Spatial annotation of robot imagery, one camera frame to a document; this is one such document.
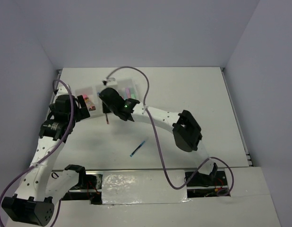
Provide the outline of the pink-lidded small bottle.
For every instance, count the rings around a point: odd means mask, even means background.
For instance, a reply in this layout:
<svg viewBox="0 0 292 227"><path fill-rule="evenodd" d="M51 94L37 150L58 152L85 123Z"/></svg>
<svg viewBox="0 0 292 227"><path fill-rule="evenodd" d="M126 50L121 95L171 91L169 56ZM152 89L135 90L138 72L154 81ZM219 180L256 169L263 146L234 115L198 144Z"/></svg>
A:
<svg viewBox="0 0 292 227"><path fill-rule="evenodd" d="M91 111L95 111L96 110L96 106L94 105L94 103L91 101L91 99L89 98L88 95L86 94L83 94L83 99L85 101L85 104L88 108L88 110L91 112Z"/></svg>

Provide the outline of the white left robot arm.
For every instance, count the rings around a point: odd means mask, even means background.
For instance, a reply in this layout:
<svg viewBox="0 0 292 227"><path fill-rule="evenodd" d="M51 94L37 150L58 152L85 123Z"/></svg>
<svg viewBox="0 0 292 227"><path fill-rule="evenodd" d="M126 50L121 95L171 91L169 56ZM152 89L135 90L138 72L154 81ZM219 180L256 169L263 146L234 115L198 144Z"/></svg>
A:
<svg viewBox="0 0 292 227"><path fill-rule="evenodd" d="M87 184L83 166L68 165L53 183L48 184L56 159L75 124L90 117L83 96L59 95L50 105L50 114L41 125L38 146L20 186L11 197L0 204L15 222L46 226L54 214L55 204L72 187L81 189Z"/></svg>

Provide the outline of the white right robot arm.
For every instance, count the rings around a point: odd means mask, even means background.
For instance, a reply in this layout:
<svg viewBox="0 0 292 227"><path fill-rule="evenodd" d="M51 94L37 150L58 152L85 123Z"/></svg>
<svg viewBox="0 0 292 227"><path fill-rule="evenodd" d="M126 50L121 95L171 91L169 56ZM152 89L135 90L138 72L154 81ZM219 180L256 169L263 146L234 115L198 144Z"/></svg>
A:
<svg viewBox="0 0 292 227"><path fill-rule="evenodd" d="M201 182L211 185L217 179L217 165L209 158L202 143L201 127L189 111L175 113L147 107L136 99L123 99L111 87L102 90L99 98L113 114L123 121L153 124L172 133L177 148L192 153L196 165L201 166L199 171Z"/></svg>

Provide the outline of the green highlighter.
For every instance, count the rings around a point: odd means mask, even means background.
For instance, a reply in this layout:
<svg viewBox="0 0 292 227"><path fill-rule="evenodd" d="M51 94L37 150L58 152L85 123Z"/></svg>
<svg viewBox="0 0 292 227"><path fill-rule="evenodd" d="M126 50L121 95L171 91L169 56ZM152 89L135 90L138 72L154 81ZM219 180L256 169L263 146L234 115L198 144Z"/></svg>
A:
<svg viewBox="0 0 292 227"><path fill-rule="evenodd" d="M135 94L135 90L134 90L134 88L131 87L131 88L129 89L129 91L130 91L130 96L131 96L131 98L132 98L132 99L136 99L136 94Z"/></svg>

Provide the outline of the red pen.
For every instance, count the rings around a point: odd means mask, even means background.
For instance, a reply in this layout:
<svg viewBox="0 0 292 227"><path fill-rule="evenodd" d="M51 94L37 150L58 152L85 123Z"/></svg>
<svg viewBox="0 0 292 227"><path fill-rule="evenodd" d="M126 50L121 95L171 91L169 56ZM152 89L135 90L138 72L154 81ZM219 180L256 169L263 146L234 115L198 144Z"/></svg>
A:
<svg viewBox="0 0 292 227"><path fill-rule="evenodd" d="M108 114L105 113L105 119L106 119L106 123L109 124L109 119L108 119Z"/></svg>

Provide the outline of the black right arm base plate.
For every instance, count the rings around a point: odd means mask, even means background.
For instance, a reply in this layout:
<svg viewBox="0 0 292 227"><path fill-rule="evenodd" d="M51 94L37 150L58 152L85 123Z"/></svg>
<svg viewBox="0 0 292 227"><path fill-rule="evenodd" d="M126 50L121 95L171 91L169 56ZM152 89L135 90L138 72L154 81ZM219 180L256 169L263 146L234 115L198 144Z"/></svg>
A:
<svg viewBox="0 0 292 227"><path fill-rule="evenodd" d="M224 171L217 171L215 176L196 173L187 186L197 189L218 189L227 188L228 182Z"/></svg>

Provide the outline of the light blue pen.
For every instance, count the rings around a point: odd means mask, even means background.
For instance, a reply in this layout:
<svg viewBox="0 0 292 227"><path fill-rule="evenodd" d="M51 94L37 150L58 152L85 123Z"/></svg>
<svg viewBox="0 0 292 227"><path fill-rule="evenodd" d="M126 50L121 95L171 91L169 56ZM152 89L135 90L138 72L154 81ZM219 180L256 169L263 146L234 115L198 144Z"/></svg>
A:
<svg viewBox="0 0 292 227"><path fill-rule="evenodd" d="M145 144L146 140L143 140L136 148L135 150L130 154L130 157L133 157L136 152Z"/></svg>

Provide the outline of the pink highlighter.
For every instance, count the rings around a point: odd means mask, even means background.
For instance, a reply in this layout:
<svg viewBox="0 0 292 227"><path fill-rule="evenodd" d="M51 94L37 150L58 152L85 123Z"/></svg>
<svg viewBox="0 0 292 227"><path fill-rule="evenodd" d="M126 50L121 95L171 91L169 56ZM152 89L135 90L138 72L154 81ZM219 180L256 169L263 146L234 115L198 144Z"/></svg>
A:
<svg viewBox="0 0 292 227"><path fill-rule="evenodd" d="M131 98L130 89L129 89L128 87L125 88L125 92L126 92L126 96L127 96L127 98Z"/></svg>

